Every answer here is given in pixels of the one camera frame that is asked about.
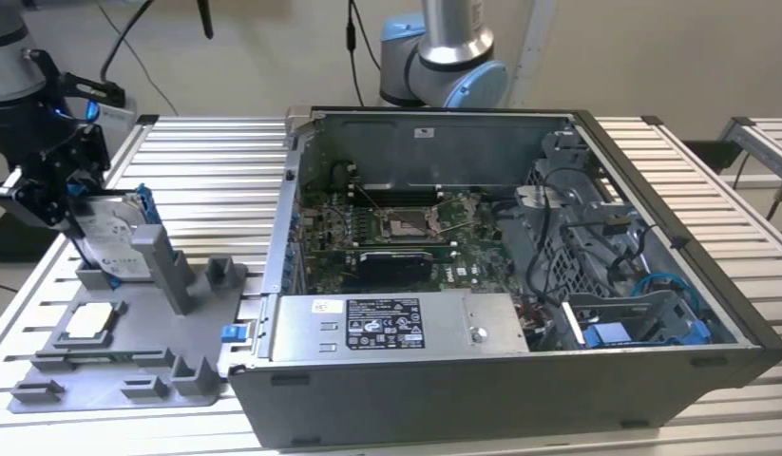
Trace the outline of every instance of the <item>white label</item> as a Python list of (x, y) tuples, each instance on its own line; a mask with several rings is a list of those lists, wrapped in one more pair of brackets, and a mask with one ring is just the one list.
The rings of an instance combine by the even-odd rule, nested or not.
[(312, 300), (312, 314), (341, 314), (341, 300), (315, 299)]
[(413, 138), (435, 138), (436, 136), (436, 129), (435, 128), (415, 128), (413, 129)]

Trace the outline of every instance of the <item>electronic component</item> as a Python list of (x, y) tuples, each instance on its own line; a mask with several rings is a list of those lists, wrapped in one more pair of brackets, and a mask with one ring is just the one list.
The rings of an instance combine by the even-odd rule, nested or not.
[(420, 211), (387, 213), (387, 227), (391, 238), (427, 238), (431, 232), (427, 218)]
[(432, 255), (425, 252), (365, 252), (356, 275), (365, 284), (408, 285), (429, 279)]
[(627, 216), (607, 216), (602, 225), (602, 236), (623, 235), (627, 233), (632, 220)]
[(132, 248), (136, 228), (154, 221), (141, 195), (80, 198), (72, 202), (72, 215), (84, 232), (76, 242), (89, 261), (120, 280), (150, 279), (142, 255)]

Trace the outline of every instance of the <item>slotted metal table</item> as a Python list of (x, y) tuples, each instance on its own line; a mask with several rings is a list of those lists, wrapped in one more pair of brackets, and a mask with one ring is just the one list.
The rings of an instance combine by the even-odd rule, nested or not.
[[(640, 118), (598, 120), (782, 335), (782, 235), (664, 126)], [(285, 157), (283, 139), (283, 119), (162, 117), (134, 127), (113, 157), (109, 186), (133, 188), (144, 182), (156, 191), (173, 245), (185, 251), (189, 261), (204, 262), (208, 254), (229, 254), (247, 264), (241, 317), (257, 308)], [(77, 264), (76, 253), (60, 237), (0, 318), (0, 454), (275, 453), (260, 448), (231, 390), (207, 408), (6, 411), (8, 390), (24, 377), (28, 358), (61, 317), (58, 303), (72, 298), (80, 285)], [(747, 387), (706, 394), (660, 429), (325, 454), (563, 453), (782, 454), (782, 363)]]
[(735, 117), (719, 139), (735, 142), (782, 179), (782, 119)]

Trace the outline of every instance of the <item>cable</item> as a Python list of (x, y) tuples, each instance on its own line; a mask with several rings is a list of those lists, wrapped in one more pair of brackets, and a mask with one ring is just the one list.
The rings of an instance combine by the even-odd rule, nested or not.
[(6, 285), (0, 284), (0, 288), (2, 290), (6, 290), (8, 292), (18, 293), (18, 290), (16, 288), (10, 288)]
[[(635, 250), (635, 253), (630, 254), (630, 249), (624, 248), (623, 250), (623, 254), (620, 254), (619, 256), (616, 256), (616, 259), (614, 259), (614, 262), (610, 263), (610, 266), (607, 267), (607, 283), (610, 283), (611, 285), (614, 284), (614, 278), (612, 278), (612, 274), (615, 271), (618, 271), (618, 266), (620, 265), (620, 263), (623, 261), (627, 261), (627, 264), (632, 263), (632, 260), (635, 258), (638, 258), (642, 253), (643, 253), (643, 247), (644, 247), (644, 241), (646, 241), (646, 235), (648, 234), (648, 231), (655, 228), (658, 226), (656, 223), (652, 223), (651, 225), (648, 225), (646, 228), (643, 228), (643, 231), (639, 233), (639, 247)], [(631, 269), (635, 272), (636, 268), (635, 265), (631, 265)]]
[(348, 0), (348, 22), (344, 26), (344, 49), (348, 51), (348, 59), (351, 60), (351, 81), (353, 81), (353, 90), (356, 91), (356, 98), (363, 103), (363, 93), (360, 92), (360, 82), (356, 79), (356, 65), (353, 63), (353, 49), (356, 48), (356, 30), (353, 29), (353, 20), (351, 19), (351, 0)]
[(376, 62), (376, 57), (373, 57), (373, 49), (369, 48), (369, 41), (367, 40), (365, 26), (363, 26), (363, 16), (360, 15), (360, 9), (356, 7), (355, 0), (348, 0), (348, 3), (351, 4), (349, 8), (353, 9), (353, 12), (356, 14), (356, 23), (360, 25), (360, 33), (363, 34), (363, 40), (365, 41), (367, 55), (369, 55), (369, 60), (373, 61), (373, 66), (376, 67), (376, 69), (381, 71), (381, 67)]
[(363, 94), (360, 93), (360, 83), (356, 80), (356, 67), (353, 65), (353, 52), (351, 52), (348, 54), (348, 57), (351, 59), (351, 79), (353, 80), (353, 90), (356, 90), (356, 99), (360, 101), (360, 106), (365, 106), (365, 103), (363, 103)]
[(642, 278), (642, 280), (635, 282), (635, 286), (632, 287), (632, 292), (630, 293), (630, 296), (635, 296), (640, 292), (642, 286), (644, 285), (644, 283), (647, 283), (650, 280), (652, 280), (655, 278), (667, 278), (668, 280), (675, 282), (678, 285), (680, 285), (680, 287), (683, 287), (683, 290), (686, 292), (688, 292), (688, 294), (690, 294), (690, 300), (692, 302), (691, 308), (692, 308), (694, 315), (696, 315), (699, 313), (699, 299), (696, 298), (696, 294), (694, 293), (692, 287), (690, 287), (687, 285), (686, 281), (675, 274), (652, 273), (652, 274), (647, 275), (644, 278)]
[(769, 213), (766, 214), (767, 221), (770, 221), (770, 219), (773, 219), (773, 215), (775, 214), (775, 210), (779, 207), (779, 202), (782, 202), (782, 201), (774, 201), (773, 204), (770, 205)]
[(559, 302), (554, 298), (551, 298), (547, 294), (544, 294), (540, 290), (536, 289), (532, 283), (534, 278), (534, 268), (538, 264), (538, 259), (542, 256), (542, 251), (544, 250), (544, 244), (547, 242), (547, 231), (550, 227), (550, 219), (551, 219), (551, 206), (550, 201), (547, 198), (547, 193), (542, 192), (542, 228), (540, 228), (540, 237), (538, 239), (538, 248), (531, 256), (531, 260), (528, 261), (528, 266), (526, 267), (526, 286), (528, 290), (534, 294), (534, 296), (543, 302), (551, 304), (554, 307), (559, 307)]
[(554, 249), (554, 252), (551, 253), (551, 259), (547, 262), (547, 269), (544, 270), (544, 283), (542, 284), (542, 294), (547, 295), (548, 293), (554, 293), (554, 291), (559, 290), (564, 285), (566, 282), (560, 283), (559, 285), (556, 285), (551, 291), (547, 290), (547, 285), (550, 282), (550, 278), (551, 278), (551, 270), (554, 269), (554, 262), (556, 261), (556, 258), (559, 257), (559, 251), (563, 250), (566, 248), (564, 245), (560, 245), (559, 247), (556, 247)]
[[(590, 255), (594, 259), (598, 259), (598, 261), (603, 264), (607, 264), (607, 260), (594, 251), (587, 250), (584, 248), (578, 248), (575, 249), (575, 251), (579, 254), (584, 254), (584, 255)], [(579, 263), (579, 268), (584, 271), (584, 264), (582, 261), (579, 261), (579, 259), (576, 258), (576, 262)], [(604, 282), (604, 280), (602, 280), (600, 278), (598, 278), (598, 275), (595, 274), (594, 271), (586, 271), (586, 276), (588, 278), (588, 280), (591, 282), (595, 282), (595, 284), (602, 287), (604, 290), (607, 290), (607, 293), (610, 293), (610, 297), (620, 297), (620, 294), (618, 294), (618, 290), (607, 283)]]
[[(96, 5), (97, 5), (97, 8), (100, 8), (100, 10), (104, 11), (102, 7), (98, 4), (96, 4)], [(122, 28), (122, 31), (117, 31), (117, 36), (116, 36), (116, 39), (113, 40), (112, 49), (109, 50), (109, 55), (106, 55), (106, 60), (102, 62), (102, 65), (100, 66), (100, 82), (101, 83), (108, 82), (106, 73), (109, 72), (109, 66), (112, 65), (112, 60), (113, 60), (113, 57), (116, 55), (117, 50), (120, 49), (120, 45), (122, 44), (122, 41), (125, 41), (125, 35), (128, 35), (129, 30), (132, 29), (132, 27), (137, 23), (137, 20), (141, 17), (141, 15), (150, 8), (150, 5), (153, 5), (153, 0), (145, 0), (145, 3), (142, 3), (140, 5), (137, 12), (134, 12), (134, 15), (132, 15), (132, 18), (128, 20), (128, 23), (125, 24), (125, 27)]]
[(741, 174), (743, 173), (745, 164), (747, 163), (747, 159), (750, 159), (750, 154), (745, 152), (743, 161), (741, 161), (741, 167), (736, 168), (736, 176), (734, 177), (734, 183), (731, 184), (731, 189), (736, 190), (736, 184), (741, 182)]
[[(138, 7), (138, 10), (141, 10), (141, 12), (144, 12), (144, 9), (142, 8), (148, 9), (148, 7), (150, 6), (149, 5), (150, 3), (153, 3), (153, 0), (148, 0), (142, 4), (142, 6)], [(145, 79), (148, 80), (148, 84), (150, 84), (150, 86), (153, 87), (153, 89), (157, 91), (157, 93), (162, 97), (164, 102), (166, 103), (166, 105), (169, 106), (170, 110), (173, 111), (173, 115), (178, 116), (178, 111), (176, 110), (176, 107), (173, 106), (173, 103), (166, 98), (166, 95), (164, 95), (164, 92), (160, 89), (160, 87), (157, 86), (157, 84), (153, 82), (153, 79), (150, 78), (150, 74), (148, 73), (148, 68), (145, 67), (145, 64), (141, 62), (141, 59), (138, 58), (138, 55), (137, 55), (137, 52), (134, 51), (134, 48), (132, 47), (130, 43), (125, 39), (125, 35), (128, 34), (128, 30), (130, 29), (130, 26), (133, 25), (133, 23), (129, 21), (129, 23), (125, 26), (124, 31), (120, 31), (120, 29), (113, 24), (113, 21), (112, 21), (112, 18), (109, 17), (109, 14), (102, 9), (102, 6), (97, 3), (97, 1), (94, 1), (94, 6), (100, 9), (100, 12), (102, 13), (102, 17), (105, 17), (106, 22), (109, 23), (109, 26), (112, 27), (113, 31), (118, 35), (117, 36), (117, 40), (114, 41), (113, 46), (112, 46), (112, 51), (109, 52), (109, 56), (106, 57), (106, 61), (104, 62), (102, 66), (100, 67), (100, 71), (101, 71), (100, 80), (102, 82), (105, 82), (105, 79), (104, 79), (105, 78), (105, 72), (109, 69), (109, 65), (112, 64), (112, 60), (113, 60), (113, 55), (116, 54), (116, 51), (117, 51), (117, 48), (118, 48), (118, 44), (121, 42), (121, 43), (125, 44), (125, 47), (128, 48), (129, 52), (134, 56), (134, 60), (137, 60), (138, 68), (141, 69), (141, 72), (145, 75)]]
[(328, 167), (328, 184), (327, 184), (327, 188), (331, 189), (331, 190), (335, 190), (335, 187), (333, 187), (333, 184), (335, 184), (335, 171), (337, 169), (337, 166), (340, 166), (343, 164), (345, 165), (345, 174), (347, 174), (348, 173), (348, 166), (353, 164), (353, 162), (351, 160), (333, 160), (332, 163), (331, 163), (331, 166)]

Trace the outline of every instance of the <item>warning label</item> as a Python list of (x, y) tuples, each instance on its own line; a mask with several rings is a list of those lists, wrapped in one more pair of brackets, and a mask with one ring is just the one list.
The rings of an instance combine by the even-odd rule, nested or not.
[(417, 299), (348, 299), (345, 321), (351, 350), (424, 348)]

